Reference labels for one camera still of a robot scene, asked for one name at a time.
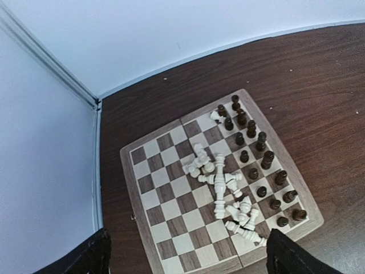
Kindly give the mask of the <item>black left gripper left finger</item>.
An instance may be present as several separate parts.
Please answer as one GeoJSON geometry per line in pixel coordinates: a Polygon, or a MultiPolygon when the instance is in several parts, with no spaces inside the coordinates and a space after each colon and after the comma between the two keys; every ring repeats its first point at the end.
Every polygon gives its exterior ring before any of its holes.
{"type": "Polygon", "coordinates": [[[71,252],[35,273],[109,273],[111,237],[102,228],[71,252]]]}

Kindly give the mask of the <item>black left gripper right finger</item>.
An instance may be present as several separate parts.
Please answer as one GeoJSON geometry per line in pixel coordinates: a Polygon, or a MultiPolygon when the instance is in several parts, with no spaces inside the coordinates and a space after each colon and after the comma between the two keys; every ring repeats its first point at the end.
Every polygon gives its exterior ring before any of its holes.
{"type": "Polygon", "coordinates": [[[318,260],[278,229],[272,229],[266,246],[268,274],[335,274],[337,269],[318,260]]]}

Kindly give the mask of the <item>white king chess piece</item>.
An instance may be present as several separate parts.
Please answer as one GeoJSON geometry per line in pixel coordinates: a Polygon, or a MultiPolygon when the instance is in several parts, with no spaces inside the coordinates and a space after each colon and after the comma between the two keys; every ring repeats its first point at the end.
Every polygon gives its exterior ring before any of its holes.
{"type": "Polygon", "coordinates": [[[216,192],[214,213],[216,219],[223,219],[225,215],[224,193],[226,190],[226,183],[223,171],[225,166],[224,160],[225,157],[222,154],[216,156],[216,175],[214,177],[214,190],[216,192]]]}

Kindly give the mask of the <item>white bishop chess piece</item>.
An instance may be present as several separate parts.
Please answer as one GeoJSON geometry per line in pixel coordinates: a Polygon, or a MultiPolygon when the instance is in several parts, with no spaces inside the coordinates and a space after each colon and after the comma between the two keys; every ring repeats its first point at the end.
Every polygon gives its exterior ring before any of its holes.
{"type": "Polygon", "coordinates": [[[242,191],[239,189],[237,181],[243,179],[243,174],[224,174],[225,183],[231,193],[239,198],[243,195],[242,191]]]}

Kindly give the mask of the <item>wooden chess board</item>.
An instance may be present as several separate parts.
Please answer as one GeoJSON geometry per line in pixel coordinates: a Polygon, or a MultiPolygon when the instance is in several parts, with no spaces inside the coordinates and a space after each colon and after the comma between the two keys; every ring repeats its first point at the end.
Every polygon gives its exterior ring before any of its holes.
{"type": "Polygon", "coordinates": [[[214,159],[225,157],[224,172],[243,174],[237,184],[257,213],[255,231],[268,238],[278,229],[297,241],[319,228],[323,216],[293,159],[249,93],[238,90],[138,139],[120,150],[137,227],[153,273],[233,273],[266,257],[265,247],[225,227],[239,210],[214,214],[214,186],[199,182],[190,164],[200,144],[214,159]],[[232,109],[232,96],[241,108],[232,109]],[[217,111],[223,123],[212,120],[217,111]],[[304,209],[307,218],[291,214],[304,209]]]}

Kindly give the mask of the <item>dark rook corner piece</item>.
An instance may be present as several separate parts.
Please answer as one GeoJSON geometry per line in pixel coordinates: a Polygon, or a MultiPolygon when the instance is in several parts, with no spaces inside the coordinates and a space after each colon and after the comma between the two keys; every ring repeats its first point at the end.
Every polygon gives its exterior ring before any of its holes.
{"type": "Polygon", "coordinates": [[[295,221],[302,221],[307,218],[307,212],[304,209],[295,209],[291,214],[291,218],[295,221]]]}

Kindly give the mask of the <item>dark rook far piece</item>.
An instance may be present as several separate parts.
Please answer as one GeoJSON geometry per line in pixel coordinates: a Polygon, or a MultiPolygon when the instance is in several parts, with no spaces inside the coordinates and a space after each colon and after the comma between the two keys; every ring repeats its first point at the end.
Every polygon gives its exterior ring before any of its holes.
{"type": "Polygon", "coordinates": [[[239,103],[239,96],[238,95],[233,95],[232,96],[232,109],[233,111],[238,111],[241,106],[240,106],[240,103],[239,103]]]}

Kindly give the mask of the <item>white pawn near dark row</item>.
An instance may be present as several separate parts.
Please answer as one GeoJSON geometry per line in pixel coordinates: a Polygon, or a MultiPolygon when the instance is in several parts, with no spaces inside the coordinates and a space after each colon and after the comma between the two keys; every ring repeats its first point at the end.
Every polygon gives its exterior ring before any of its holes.
{"type": "Polygon", "coordinates": [[[213,111],[210,114],[210,118],[212,120],[218,121],[219,123],[223,123],[225,121],[225,117],[224,116],[220,116],[219,113],[217,111],[213,111]]]}

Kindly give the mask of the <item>left aluminium corner post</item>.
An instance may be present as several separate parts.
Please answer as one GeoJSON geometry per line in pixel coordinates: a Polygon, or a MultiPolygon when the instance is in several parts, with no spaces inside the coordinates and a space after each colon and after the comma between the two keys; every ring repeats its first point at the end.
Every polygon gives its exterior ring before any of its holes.
{"type": "Polygon", "coordinates": [[[19,18],[1,1],[1,29],[29,54],[40,62],[58,81],[70,89],[77,98],[86,104],[94,115],[92,130],[92,220],[94,230],[104,227],[101,181],[100,181],[100,128],[102,102],[94,95],[46,46],[21,22],[19,18]]]}

